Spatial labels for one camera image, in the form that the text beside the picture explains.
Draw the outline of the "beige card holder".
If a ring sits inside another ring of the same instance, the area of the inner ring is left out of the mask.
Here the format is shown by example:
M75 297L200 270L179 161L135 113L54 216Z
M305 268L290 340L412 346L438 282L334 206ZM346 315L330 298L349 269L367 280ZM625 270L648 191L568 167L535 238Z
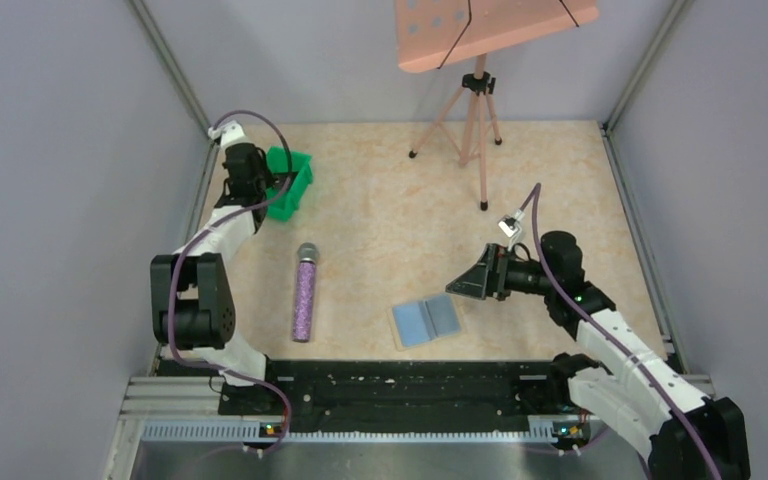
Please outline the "beige card holder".
M395 305L389 313L394 342L400 350L422 347L466 330L453 297L446 293Z

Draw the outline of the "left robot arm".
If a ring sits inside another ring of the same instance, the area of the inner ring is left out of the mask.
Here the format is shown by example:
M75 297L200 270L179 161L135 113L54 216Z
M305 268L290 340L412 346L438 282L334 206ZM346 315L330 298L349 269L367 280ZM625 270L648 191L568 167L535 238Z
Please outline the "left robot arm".
M266 152L249 141L224 149L227 172L208 223L172 254L150 263L152 329L183 364L216 370L234 387L265 381L266 355L236 329L236 308L227 266L264 222L267 190L276 184Z

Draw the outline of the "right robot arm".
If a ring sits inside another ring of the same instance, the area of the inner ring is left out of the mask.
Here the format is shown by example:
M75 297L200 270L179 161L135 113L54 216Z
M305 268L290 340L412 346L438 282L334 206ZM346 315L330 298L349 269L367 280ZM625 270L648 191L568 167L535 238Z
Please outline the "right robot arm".
M653 479L748 479L745 418L728 397L691 384L630 327L616 304L586 280L574 235L543 234L537 258L490 243L445 288L503 301L542 297L550 319L581 348L550 364L549 384L564 403L598 417L645 461Z

